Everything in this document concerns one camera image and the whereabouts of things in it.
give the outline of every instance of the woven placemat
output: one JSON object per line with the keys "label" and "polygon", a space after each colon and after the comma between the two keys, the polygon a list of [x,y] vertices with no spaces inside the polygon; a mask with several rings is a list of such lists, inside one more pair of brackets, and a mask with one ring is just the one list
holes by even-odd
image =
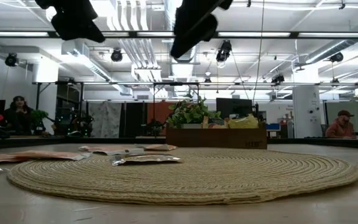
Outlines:
{"label": "woven placemat", "polygon": [[183,163],[113,167],[108,156],[32,161],[11,169],[19,187],[44,194],[116,203],[208,205],[255,203],[315,192],[358,179],[339,159],[249,149],[177,149]]}

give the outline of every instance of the box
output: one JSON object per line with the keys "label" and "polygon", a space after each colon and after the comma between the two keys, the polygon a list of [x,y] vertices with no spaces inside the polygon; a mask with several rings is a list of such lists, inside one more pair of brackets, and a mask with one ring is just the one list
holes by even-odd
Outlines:
{"label": "box", "polygon": [[178,147],[267,149],[265,125],[252,129],[167,129],[167,144]]}

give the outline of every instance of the baseball cap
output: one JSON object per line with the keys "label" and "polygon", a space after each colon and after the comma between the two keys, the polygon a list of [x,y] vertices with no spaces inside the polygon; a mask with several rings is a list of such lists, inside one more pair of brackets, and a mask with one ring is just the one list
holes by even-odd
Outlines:
{"label": "baseball cap", "polygon": [[347,117],[353,117],[353,114],[350,114],[350,112],[348,112],[347,110],[341,110],[340,112],[338,112],[338,116],[347,116]]}

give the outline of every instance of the dark hair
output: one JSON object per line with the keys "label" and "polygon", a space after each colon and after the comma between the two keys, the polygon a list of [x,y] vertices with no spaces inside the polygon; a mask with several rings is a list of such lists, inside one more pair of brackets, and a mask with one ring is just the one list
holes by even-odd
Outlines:
{"label": "dark hair", "polygon": [[23,96],[15,96],[15,97],[13,98],[12,103],[11,103],[10,109],[12,109],[12,110],[16,110],[16,109],[17,109],[17,107],[16,107],[16,101],[17,101],[17,100],[22,100],[22,101],[24,101],[23,110],[29,111],[29,106],[27,106],[27,103],[25,102],[25,99],[24,99]]}

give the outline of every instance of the wooden table surface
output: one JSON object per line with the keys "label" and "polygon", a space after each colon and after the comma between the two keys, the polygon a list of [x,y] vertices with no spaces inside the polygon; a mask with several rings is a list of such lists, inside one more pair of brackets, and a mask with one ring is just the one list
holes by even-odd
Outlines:
{"label": "wooden table surface", "polygon": [[[79,144],[0,149],[0,153],[29,149],[76,151]],[[358,149],[309,145],[269,145],[270,150],[335,157],[358,164]],[[12,167],[12,164],[0,167]],[[0,223],[357,223],[358,182],[313,194],[247,205],[199,207],[145,206],[90,202],[36,194],[11,185],[0,174]]]}

